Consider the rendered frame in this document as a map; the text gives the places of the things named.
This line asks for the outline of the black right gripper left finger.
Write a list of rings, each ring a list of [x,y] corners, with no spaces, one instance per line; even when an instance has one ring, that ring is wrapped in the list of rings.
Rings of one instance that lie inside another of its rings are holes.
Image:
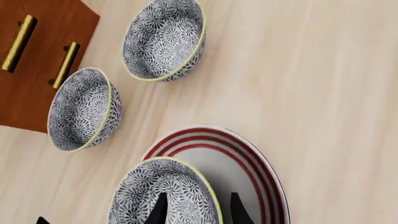
[[[151,210],[145,224],[165,224],[167,218],[168,201],[167,194],[162,192]]]

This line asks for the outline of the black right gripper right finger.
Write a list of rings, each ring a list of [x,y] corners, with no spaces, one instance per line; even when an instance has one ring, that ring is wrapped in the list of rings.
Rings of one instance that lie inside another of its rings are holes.
[[[254,224],[237,192],[231,193],[230,210],[233,224]]]

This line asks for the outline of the black patterned bowl, yellow rim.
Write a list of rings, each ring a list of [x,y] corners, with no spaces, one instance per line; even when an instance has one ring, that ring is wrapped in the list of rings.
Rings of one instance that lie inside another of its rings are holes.
[[[77,152],[103,143],[118,128],[122,102],[116,87],[95,67],[71,74],[56,92],[47,134],[59,150]]]
[[[152,0],[127,28],[122,58],[137,80],[171,82],[195,68],[205,40],[205,13],[197,0]]]
[[[114,193],[108,224],[144,224],[160,195],[167,199],[165,224],[223,224],[214,190],[193,166],[153,157],[127,173]]]

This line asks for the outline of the white plate with red rings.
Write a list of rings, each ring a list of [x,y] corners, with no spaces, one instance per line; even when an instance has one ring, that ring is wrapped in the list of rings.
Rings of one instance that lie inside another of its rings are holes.
[[[260,150],[239,134],[209,124],[178,128],[155,141],[142,160],[158,156],[174,157],[198,169],[216,194],[224,224],[233,224],[233,192],[254,224],[291,224],[275,170]]]

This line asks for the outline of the red-brown wooden cabinet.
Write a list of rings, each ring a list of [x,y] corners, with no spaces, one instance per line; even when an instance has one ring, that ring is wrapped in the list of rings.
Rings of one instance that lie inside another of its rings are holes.
[[[0,66],[27,14],[38,22],[13,73],[0,69],[0,125],[45,133],[58,89],[54,79],[66,54],[80,44],[68,74],[77,71],[100,16],[82,0],[0,0]]]

